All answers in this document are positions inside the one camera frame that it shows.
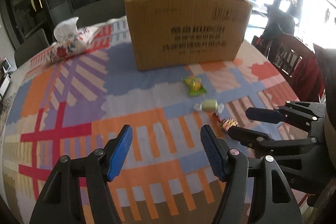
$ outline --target metal screw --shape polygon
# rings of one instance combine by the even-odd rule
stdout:
[[[60,162],[67,162],[68,159],[69,159],[68,156],[62,156],[62,157],[59,159],[59,161],[60,161]]]
[[[98,149],[96,149],[96,150],[94,151],[94,154],[95,154],[96,156],[103,155],[103,153],[104,153],[104,149],[101,149],[101,148],[98,148]]]
[[[265,157],[265,160],[267,160],[268,162],[272,162],[274,160],[274,158],[272,156],[270,156],[270,155],[267,155]]]
[[[239,151],[237,149],[231,149],[230,154],[233,155],[233,156],[237,156],[237,155],[239,155]]]

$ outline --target red flower print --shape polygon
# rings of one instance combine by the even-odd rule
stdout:
[[[58,57],[66,57],[67,56],[67,50],[64,47],[58,47],[57,48],[57,56]]]

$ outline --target round table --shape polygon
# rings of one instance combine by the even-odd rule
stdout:
[[[92,49],[83,55],[45,67],[42,52],[12,75],[16,83],[16,78],[24,79],[15,98],[9,95],[18,84],[10,89],[7,104],[13,104],[2,114],[7,122],[1,136],[0,194],[22,223],[29,223],[61,155],[87,156],[115,138],[124,124],[132,126],[133,142],[120,175],[109,183],[121,220],[211,223],[225,183],[212,173],[200,141],[201,126],[209,124],[231,148],[254,154],[221,132],[211,113],[193,109],[204,98],[225,104],[221,117],[232,117],[241,127],[269,133],[275,140],[306,137],[284,123],[246,118],[248,107],[273,108],[298,100],[249,43],[242,43],[232,62],[139,72],[125,23],[121,18],[101,27]],[[201,78],[205,96],[189,96],[183,82],[189,76]],[[247,221],[252,185],[249,179],[242,223]],[[85,180],[80,187],[86,222],[91,224]],[[294,194],[297,200],[304,196]]]

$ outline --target brown cardboard box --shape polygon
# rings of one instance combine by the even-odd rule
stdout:
[[[251,15],[246,0],[125,0],[139,70],[237,55]]]

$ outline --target red cloth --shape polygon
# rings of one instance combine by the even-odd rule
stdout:
[[[299,62],[292,79],[292,89],[300,101],[319,102],[319,96],[324,91],[324,81],[315,54]]]

